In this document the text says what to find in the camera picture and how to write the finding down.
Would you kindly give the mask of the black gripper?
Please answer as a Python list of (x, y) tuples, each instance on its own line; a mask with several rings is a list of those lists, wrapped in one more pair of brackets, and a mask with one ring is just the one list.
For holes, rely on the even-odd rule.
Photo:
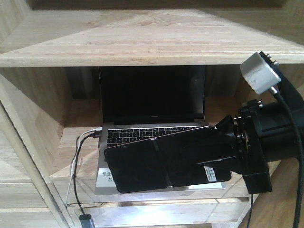
[[(249, 194), (271, 192), (269, 162), (298, 158), (299, 152), (293, 127), (286, 110), (278, 102), (262, 105), (257, 100), (243, 104), (238, 110), (238, 133), (245, 147), (243, 168), (236, 157), (199, 162), (243, 175)], [(236, 143), (235, 124), (231, 115), (215, 125), (216, 140)]]

